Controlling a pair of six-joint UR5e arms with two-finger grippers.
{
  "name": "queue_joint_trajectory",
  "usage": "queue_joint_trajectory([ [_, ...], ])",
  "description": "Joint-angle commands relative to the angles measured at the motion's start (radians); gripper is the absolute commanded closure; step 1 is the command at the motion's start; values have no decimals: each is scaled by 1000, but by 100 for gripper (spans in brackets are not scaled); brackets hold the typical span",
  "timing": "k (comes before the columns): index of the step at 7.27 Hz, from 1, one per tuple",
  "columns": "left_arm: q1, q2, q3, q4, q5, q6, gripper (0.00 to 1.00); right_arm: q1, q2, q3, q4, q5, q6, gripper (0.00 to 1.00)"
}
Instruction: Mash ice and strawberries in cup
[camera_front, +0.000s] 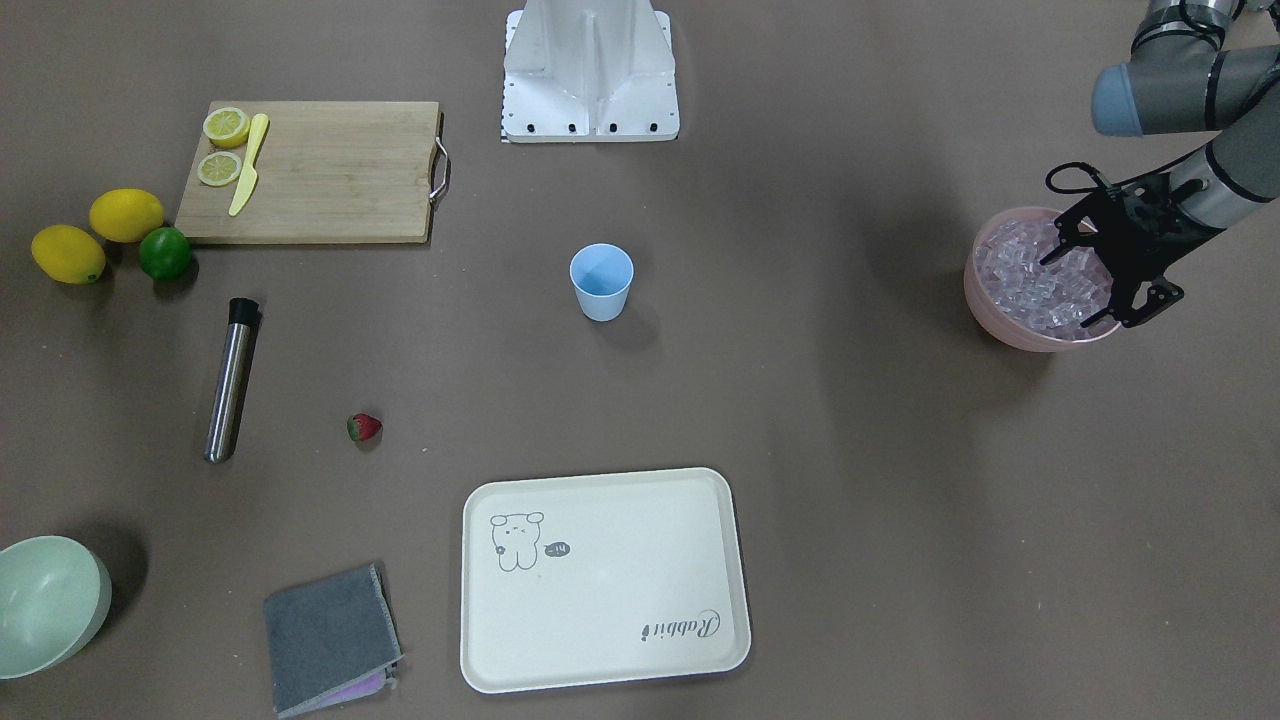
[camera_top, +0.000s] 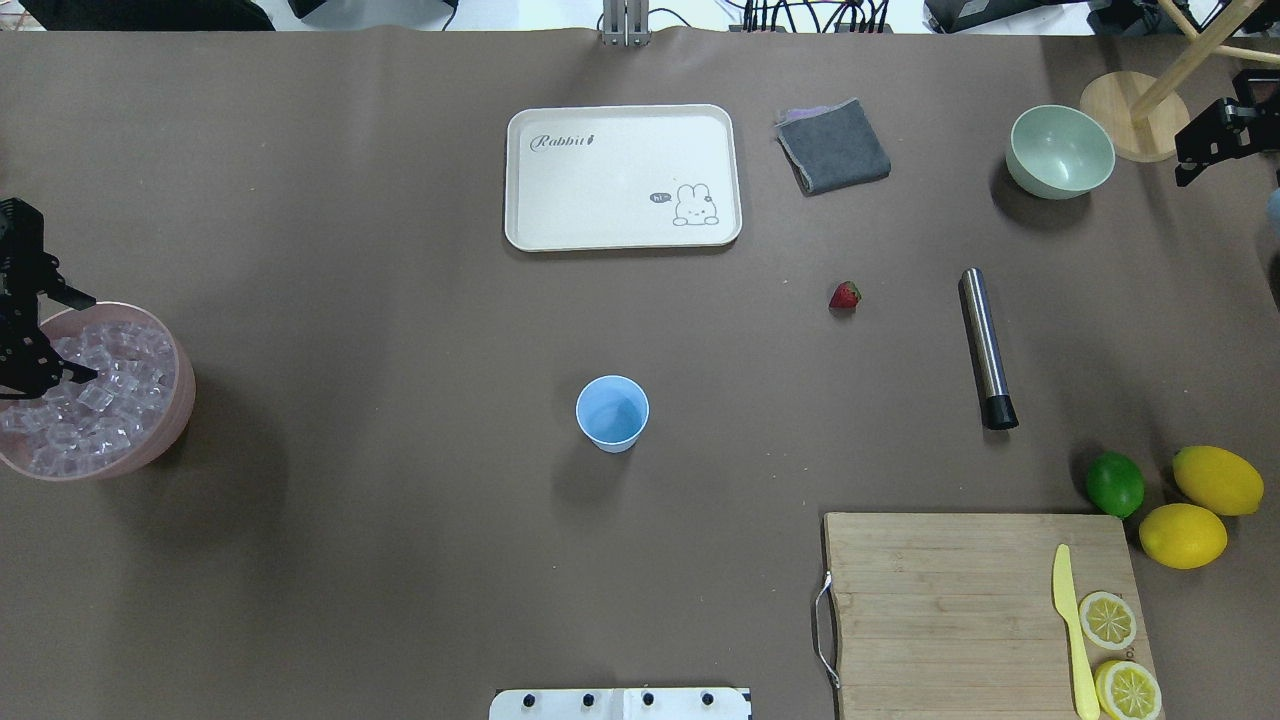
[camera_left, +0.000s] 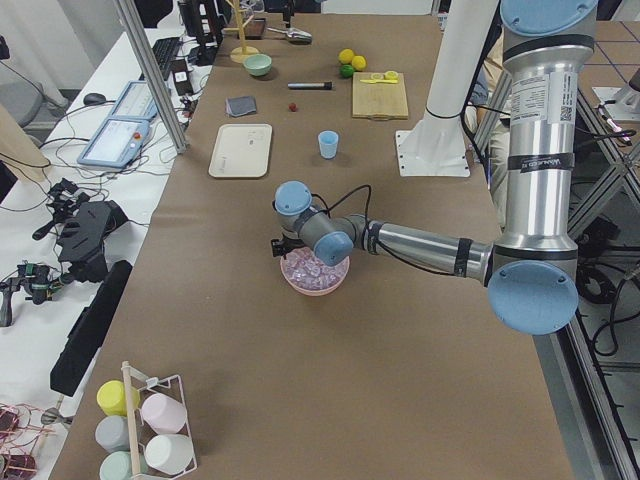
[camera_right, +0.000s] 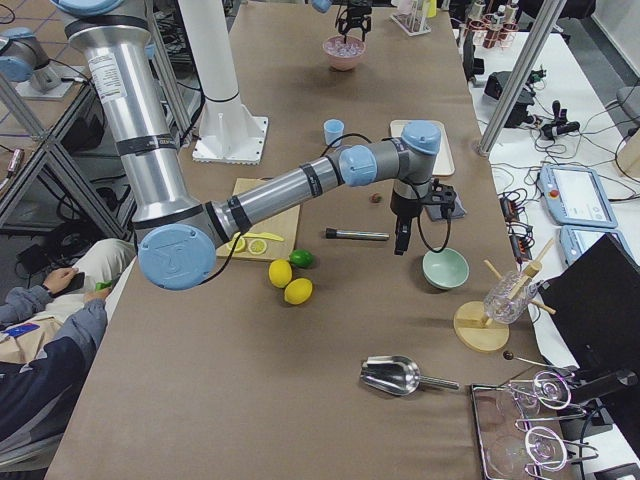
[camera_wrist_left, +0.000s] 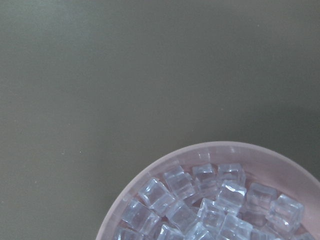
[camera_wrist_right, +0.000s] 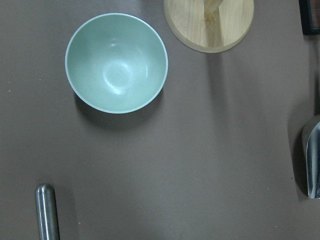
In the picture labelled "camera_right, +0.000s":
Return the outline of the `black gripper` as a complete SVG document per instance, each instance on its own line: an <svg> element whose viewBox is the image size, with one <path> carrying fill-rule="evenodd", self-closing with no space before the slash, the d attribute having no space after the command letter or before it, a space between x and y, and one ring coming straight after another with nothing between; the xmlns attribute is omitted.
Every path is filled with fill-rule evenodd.
<svg viewBox="0 0 640 480"><path fill-rule="evenodd" d="M402 190L395 187L392 192L390 207L396 216L394 254L402 256L409 248L411 230L424 211L422 201L429 196L427 187L420 187L417 193L411 188Z"/></svg>
<svg viewBox="0 0 640 480"><path fill-rule="evenodd" d="M373 2L371 0L339 1L335 27L338 33L346 37L349 30L360 29L361 38L365 39L371 31L371 14Z"/></svg>

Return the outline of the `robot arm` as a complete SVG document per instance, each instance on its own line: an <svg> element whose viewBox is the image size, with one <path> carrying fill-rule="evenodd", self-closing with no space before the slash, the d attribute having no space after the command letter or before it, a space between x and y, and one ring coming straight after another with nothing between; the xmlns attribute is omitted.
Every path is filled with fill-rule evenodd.
<svg viewBox="0 0 640 480"><path fill-rule="evenodd" d="M312 0L310 4L320 13L327 13L332 6L337 5L334 26L343 37L347 37L351 30L359 30L361 40L365 41L366 35L371 31L371 0Z"/></svg>
<svg viewBox="0 0 640 480"><path fill-rule="evenodd" d="M409 244L413 220L427 205L449 211L451 187L432 176L439 128L408 123L400 136L343 147L223 202L190 195L179 145L153 93L145 52L151 34L145 1L61 1L58 9L71 45L82 51L133 189L138 260L144 276L168 290L212 280L217 249L235 234L340 185L392 180L397 254Z"/></svg>

